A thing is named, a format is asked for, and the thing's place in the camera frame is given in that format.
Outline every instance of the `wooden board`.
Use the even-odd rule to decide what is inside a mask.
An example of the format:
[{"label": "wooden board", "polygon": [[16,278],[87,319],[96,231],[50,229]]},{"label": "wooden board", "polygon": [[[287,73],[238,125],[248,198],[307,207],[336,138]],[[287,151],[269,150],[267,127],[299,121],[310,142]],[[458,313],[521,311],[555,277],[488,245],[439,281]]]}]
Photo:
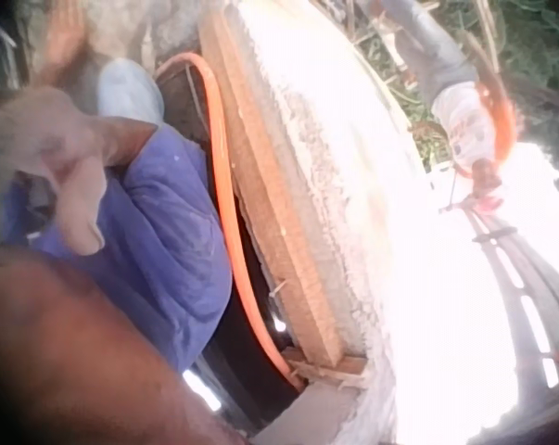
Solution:
[{"label": "wooden board", "polygon": [[199,33],[222,90],[241,204],[273,280],[285,283],[277,297],[307,360],[335,366],[343,357],[343,342],[223,14],[207,15]]},{"label": "wooden board", "polygon": [[365,371],[368,361],[363,357],[346,356],[334,368],[324,368],[307,362],[304,353],[296,348],[287,348],[283,356],[299,375],[310,381],[323,381],[340,387],[367,387]]}]

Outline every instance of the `leg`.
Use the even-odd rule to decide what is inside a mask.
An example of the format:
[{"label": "leg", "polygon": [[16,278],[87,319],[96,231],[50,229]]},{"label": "leg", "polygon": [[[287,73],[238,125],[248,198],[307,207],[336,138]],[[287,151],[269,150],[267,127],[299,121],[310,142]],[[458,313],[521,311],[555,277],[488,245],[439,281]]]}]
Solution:
[{"label": "leg", "polygon": [[160,125],[164,100],[146,70],[132,60],[117,58],[100,73],[97,110],[99,116],[118,116]]}]

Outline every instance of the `purple sleeve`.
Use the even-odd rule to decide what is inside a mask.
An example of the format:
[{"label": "purple sleeve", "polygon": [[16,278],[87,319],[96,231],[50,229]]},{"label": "purple sleeve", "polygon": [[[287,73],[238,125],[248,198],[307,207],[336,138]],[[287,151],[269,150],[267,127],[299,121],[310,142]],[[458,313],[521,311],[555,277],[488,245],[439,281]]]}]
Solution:
[{"label": "purple sleeve", "polygon": [[121,181],[108,178],[98,216],[106,247],[78,257],[56,228],[36,247],[87,271],[178,371],[209,342],[232,275],[200,148],[160,128]]}]

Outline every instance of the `bare arm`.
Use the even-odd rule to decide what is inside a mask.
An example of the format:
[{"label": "bare arm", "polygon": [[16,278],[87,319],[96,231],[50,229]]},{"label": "bare arm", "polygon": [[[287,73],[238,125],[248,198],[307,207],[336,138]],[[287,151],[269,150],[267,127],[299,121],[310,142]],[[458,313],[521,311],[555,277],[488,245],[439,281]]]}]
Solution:
[{"label": "bare arm", "polygon": [[24,249],[0,250],[0,388],[54,443],[245,443],[89,277]]}]

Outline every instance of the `cable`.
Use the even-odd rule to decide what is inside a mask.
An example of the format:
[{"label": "cable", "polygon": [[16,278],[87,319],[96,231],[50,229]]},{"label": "cable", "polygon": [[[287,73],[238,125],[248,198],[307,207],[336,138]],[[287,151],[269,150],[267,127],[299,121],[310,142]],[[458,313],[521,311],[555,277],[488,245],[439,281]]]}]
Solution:
[{"label": "cable", "polygon": [[265,354],[271,360],[277,371],[294,388],[302,391],[304,388],[302,380],[294,375],[273,343],[273,339],[262,321],[254,291],[250,283],[246,259],[242,250],[242,239],[238,229],[237,215],[234,202],[234,189],[232,187],[232,170],[227,149],[227,135],[225,131],[225,117],[223,116],[222,95],[217,84],[215,75],[205,59],[194,53],[181,53],[171,57],[156,71],[156,80],[178,63],[190,62],[203,78],[205,92],[209,105],[210,131],[211,131],[211,155],[213,160],[213,175],[215,177],[215,189],[220,206],[220,217],[222,229],[225,236],[230,262],[234,271],[235,286],[238,290],[242,306],[246,312],[248,322],[254,331]]}]

